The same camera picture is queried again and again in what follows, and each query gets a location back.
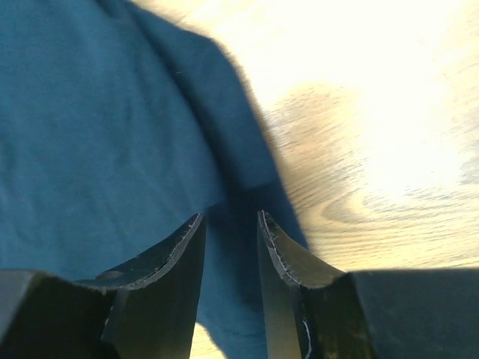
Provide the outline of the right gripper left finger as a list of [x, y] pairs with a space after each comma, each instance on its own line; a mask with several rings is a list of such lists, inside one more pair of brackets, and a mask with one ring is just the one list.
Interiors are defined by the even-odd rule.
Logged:
[[90, 358], [188, 358], [204, 268], [206, 224], [193, 215], [171, 235], [83, 284], [115, 294]]

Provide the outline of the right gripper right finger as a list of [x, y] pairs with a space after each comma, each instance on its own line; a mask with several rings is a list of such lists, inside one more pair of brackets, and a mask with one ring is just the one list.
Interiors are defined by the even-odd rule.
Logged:
[[257, 250], [269, 358], [373, 358], [350, 275], [296, 243], [264, 211]]

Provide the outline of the navy jersey tank top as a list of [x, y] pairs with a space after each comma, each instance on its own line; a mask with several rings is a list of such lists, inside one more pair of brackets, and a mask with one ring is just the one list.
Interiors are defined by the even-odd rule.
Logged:
[[265, 358], [257, 213], [306, 243], [237, 73], [130, 1], [1, 3], [1, 267], [77, 280], [206, 219], [198, 321]]

